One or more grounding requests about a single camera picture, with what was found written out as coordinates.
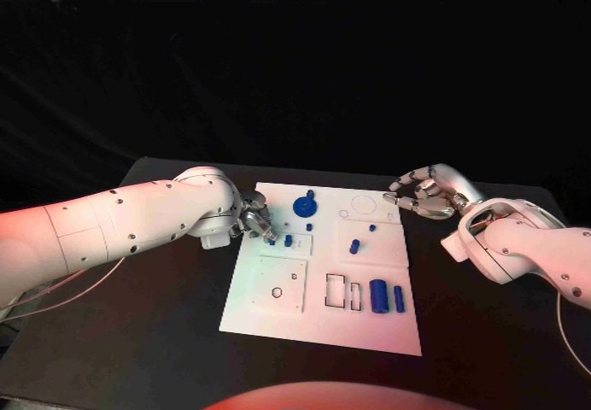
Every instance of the black table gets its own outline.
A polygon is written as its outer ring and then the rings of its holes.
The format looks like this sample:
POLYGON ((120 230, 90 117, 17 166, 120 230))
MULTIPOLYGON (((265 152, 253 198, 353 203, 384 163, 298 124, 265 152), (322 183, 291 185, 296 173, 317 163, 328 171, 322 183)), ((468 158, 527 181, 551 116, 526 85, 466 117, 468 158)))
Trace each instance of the black table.
MULTIPOLYGON (((197 164, 142 158, 123 185, 217 166, 239 189, 257 181, 383 190, 391 176, 197 164)), ((537 187, 477 184, 524 197, 562 218, 537 187)), ((481 409, 577 408, 591 383, 562 345, 554 290, 534 275, 505 285, 455 263, 439 245, 456 218, 400 212, 422 357, 217 330, 240 240, 204 251, 198 239, 132 256, 77 301, 34 316, 0 363, 0 395, 79 408, 201 408, 255 388, 308 380, 380 384, 481 409)), ((77 293, 97 266, 41 305, 77 293)), ((591 313, 562 304, 573 349, 591 363, 591 313)))

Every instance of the black curtain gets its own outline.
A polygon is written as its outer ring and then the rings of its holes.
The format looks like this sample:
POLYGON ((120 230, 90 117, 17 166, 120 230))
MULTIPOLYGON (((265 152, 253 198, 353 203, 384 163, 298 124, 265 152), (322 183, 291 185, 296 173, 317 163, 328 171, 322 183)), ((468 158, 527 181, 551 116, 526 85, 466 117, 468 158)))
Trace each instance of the black curtain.
POLYGON ((1 2, 4 209, 108 189, 144 155, 445 162, 591 224, 586 10, 361 3, 1 2))

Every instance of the cable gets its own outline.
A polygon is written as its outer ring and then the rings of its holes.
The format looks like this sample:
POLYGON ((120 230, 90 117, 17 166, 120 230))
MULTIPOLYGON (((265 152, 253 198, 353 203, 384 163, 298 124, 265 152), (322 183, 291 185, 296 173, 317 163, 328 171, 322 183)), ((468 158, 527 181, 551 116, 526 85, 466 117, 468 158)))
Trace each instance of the cable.
POLYGON ((575 351, 572 350, 572 347, 569 346, 569 341, 566 340, 566 335, 563 334, 562 319, 560 319, 560 292, 557 292, 557 298, 556 298, 556 319, 557 319, 557 327, 560 329, 563 344, 566 344, 566 347, 569 348, 569 353, 572 354, 572 357, 575 358, 575 360, 579 363, 580 367, 583 368, 585 372, 591 375, 591 370, 588 370, 586 366, 582 364, 582 361, 577 358, 577 356, 575 354, 575 351))
POLYGON ((46 288, 44 290, 41 290, 38 293, 35 293, 34 295, 28 296, 27 298, 21 299, 21 301, 17 301, 14 303, 9 303, 8 305, 4 305, 0 307, 0 311, 14 308, 15 306, 21 305, 25 302, 30 302, 33 299, 37 299, 41 295, 44 295, 46 293, 48 293, 51 290, 57 289, 60 286, 63 286, 73 278, 79 277, 79 275, 86 271, 86 269, 82 269, 80 271, 77 271, 76 273, 73 273, 64 280, 61 280, 60 282, 57 282, 53 286, 50 286, 48 288, 46 288))
POLYGON ((5 322, 7 320, 12 320, 17 318, 22 318, 24 316, 30 316, 34 313, 40 313, 40 312, 46 312, 47 310, 51 310, 54 308, 59 308, 61 305, 64 305, 66 303, 69 303, 70 301, 73 301, 74 299, 77 299, 82 295, 84 295, 87 292, 90 292, 96 286, 100 284, 100 282, 109 277, 110 273, 115 271, 116 267, 120 265, 120 262, 125 260, 125 258, 120 258, 119 261, 116 262, 116 265, 113 266, 113 268, 108 271, 108 273, 105 274, 105 276, 95 282, 95 284, 92 284, 92 286, 89 286, 86 288, 86 290, 83 290, 76 296, 70 297, 70 299, 64 300, 63 302, 56 303, 54 305, 48 306, 48 307, 43 307, 38 310, 33 310, 28 313, 24 314, 18 314, 15 316, 11 316, 9 318, 1 319, 0 323, 5 322))

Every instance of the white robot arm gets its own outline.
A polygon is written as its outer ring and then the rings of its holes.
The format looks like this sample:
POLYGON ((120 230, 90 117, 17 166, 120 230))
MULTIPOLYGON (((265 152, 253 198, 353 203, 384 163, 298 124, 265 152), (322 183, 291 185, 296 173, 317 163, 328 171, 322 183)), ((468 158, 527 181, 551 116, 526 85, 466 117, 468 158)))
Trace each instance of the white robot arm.
POLYGON ((469 259, 498 284, 536 273, 570 302, 591 309, 589 229, 566 228, 524 200, 485 200, 443 164, 409 172, 390 190, 383 199, 426 218, 445 219, 459 212, 458 230, 440 241, 456 262, 469 259), (416 199, 397 196, 394 191, 413 181, 416 199))
POLYGON ((194 167, 174 180, 0 214, 0 307, 38 284, 184 234, 200 237, 203 248, 211 249, 243 231, 276 239, 265 197, 255 191, 240 196, 211 167, 194 167))

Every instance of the white board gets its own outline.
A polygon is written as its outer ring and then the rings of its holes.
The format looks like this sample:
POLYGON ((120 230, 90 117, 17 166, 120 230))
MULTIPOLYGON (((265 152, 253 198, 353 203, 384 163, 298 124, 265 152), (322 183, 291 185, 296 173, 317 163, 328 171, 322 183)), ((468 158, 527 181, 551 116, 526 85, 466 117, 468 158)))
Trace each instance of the white board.
MULTIPOLYGON (((260 237, 242 238, 219 330, 420 355, 400 216, 383 192, 268 183, 257 183, 256 190, 266 198, 279 239, 272 246, 260 237), (292 203, 308 190, 317 212, 301 218, 292 203), (354 255, 353 239, 360 242, 354 255), (344 277, 344 307, 325 306, 327 274, 344 277), (387 284, 389 313, 371 313, 371 279, 387 284), (394 285, 402 287, 404 313, 396 313, 394 285), (282 290, 278 297, 275 287, 282 290)), ((341 284, 334 291, 341 292, 341 284)))

